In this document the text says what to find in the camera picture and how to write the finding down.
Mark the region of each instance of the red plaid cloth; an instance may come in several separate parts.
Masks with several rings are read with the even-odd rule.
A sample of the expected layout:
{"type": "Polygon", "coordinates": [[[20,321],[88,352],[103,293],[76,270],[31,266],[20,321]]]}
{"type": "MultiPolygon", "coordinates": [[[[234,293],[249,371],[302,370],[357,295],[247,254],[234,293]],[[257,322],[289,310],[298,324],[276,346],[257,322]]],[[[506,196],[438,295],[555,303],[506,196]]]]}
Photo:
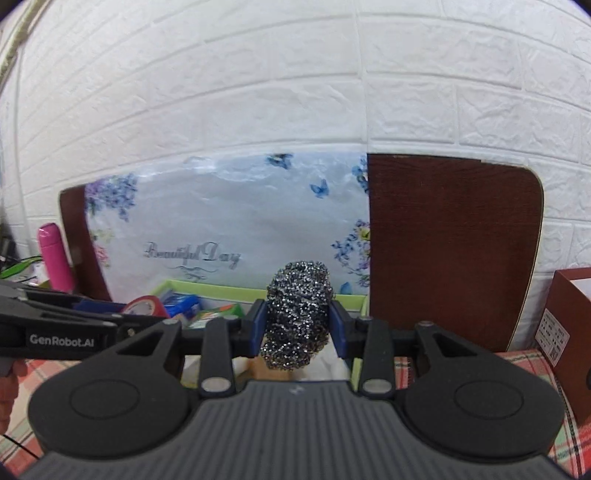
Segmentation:
{"type": "MultiPolygon", "coordinates": [[[[499,355],[548,381],[561,395],[566,406],[566,413],[562,428],[548,455],[574,477],[583,475],[588,466],[591,465],[591,424],[577,428],[569,402],[565,399],[560,384],[556,381],[548,362],[537,350],[499,353],[499,355]]],[[[26,415],[28,400],[31,393],[44,380],[75,363],[32,360],[28,362],[29,374],[25,378],[21,378],[21,391],[12,412],[8,435],[39,456],[42,455],[41,449],[37,439],[31,432],[26,415]]],[[[397,386],[399,388],[407,387],[413,382],[413,371],[409,366],[408,359],[396,357],[395,366],[397,386]]],[[[20,475],[35,461],[26,451],[16,447],[6,439],[0,440],[0,460],[16,476],[20,475]]]]}
{"type": "MultiPolygon", "coordinates": [[[[35,391],[35,389],[45,380],[76,363],[77,362],[29,360],[27,361],[27,376],[19,379],[19,394],[14,403],[14,408],[12,409],[7,435],[38,456],[41,456],[43,453],[41,452],[37,439],[31,431],[27,419],[27,405],[29,403],[29,398],[33,391],[35,391]]],[[[10,470],[13,475],[19,476],[35,462],[35,458],[9,440],[0,437],[0,461],[2,461],[4,466],[10,470]]]]}

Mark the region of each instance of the white brick wall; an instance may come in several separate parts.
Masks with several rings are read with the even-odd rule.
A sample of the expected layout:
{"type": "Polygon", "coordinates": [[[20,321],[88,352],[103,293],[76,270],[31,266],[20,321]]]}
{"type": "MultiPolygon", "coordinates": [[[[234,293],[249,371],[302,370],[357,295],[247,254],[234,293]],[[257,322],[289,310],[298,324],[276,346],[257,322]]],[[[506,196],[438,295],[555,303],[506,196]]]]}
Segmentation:
{"type": "Polygon", "coordinates": [[[591,265],[591,21],[570,0],[53,0],[0,138],[25,250],[66,186],[171,155],[338,144],[538,173],[518,339],[552,272],[591,265]]]}

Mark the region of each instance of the pink water bottle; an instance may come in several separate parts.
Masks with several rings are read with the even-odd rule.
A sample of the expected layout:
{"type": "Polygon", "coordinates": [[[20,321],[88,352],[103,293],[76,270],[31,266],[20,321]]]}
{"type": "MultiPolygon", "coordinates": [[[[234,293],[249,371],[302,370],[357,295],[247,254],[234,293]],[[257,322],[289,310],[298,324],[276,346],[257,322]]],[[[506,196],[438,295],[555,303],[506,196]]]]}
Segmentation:
{"type": "Polygon", "coordinates": [[[46,223],[39,228],[37,239],[51,288],[72,293],[74,278],[61,241],[60,228],[55,223],[46,223]]]}

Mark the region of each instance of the blue butterfly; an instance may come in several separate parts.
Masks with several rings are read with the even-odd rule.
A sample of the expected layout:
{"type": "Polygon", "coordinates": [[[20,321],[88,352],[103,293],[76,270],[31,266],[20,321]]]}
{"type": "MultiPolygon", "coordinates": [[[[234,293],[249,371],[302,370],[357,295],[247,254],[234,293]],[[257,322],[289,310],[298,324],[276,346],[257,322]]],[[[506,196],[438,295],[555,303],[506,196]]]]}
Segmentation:
{"type": "Polygon", "coordinates": [[[274,167],[281,167],[286,170],[291,168],[291,159],[293,155],[291,153],[278,153],[276,155],[269,155],[267,157],[267,163],[274,167]]]}
{"type": "Polygon", "coordinates": [[[340,286],[339,294],[341,295],[352,295],[353,288],[351,288],[351,284],[349,282],[345,282],[340,286]]]}
{"type": "Polygon", "coordinates": [[[310,188],[319,199],[327,197],[329,194],[329,185],[326,183],[326,179],[322,179],[320,186],[310,183],[310,188]]]}
{"type": "Polygon", "coordinates": [[[357,183],[363,188],[363,191],[367,193],[369,191],[369,184],[368,184],[368,171],[366,168],[361,168],[359,165],[355,165],[351,169],[351,173],[357,179],[357,183]]]}

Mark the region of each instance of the human hand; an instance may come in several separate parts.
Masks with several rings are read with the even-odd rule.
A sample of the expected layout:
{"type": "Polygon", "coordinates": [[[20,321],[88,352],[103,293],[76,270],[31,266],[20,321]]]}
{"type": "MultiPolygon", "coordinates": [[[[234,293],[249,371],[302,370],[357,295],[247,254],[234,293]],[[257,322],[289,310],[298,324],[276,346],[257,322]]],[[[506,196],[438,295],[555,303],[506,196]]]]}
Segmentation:
{"type": "Polygon", "coordinates": [[[27,375],[24,360],[15,360],[7,377],[0,378],[0,434],[6,433],[14,401],[18,397],[18,377],[27,375]]]}

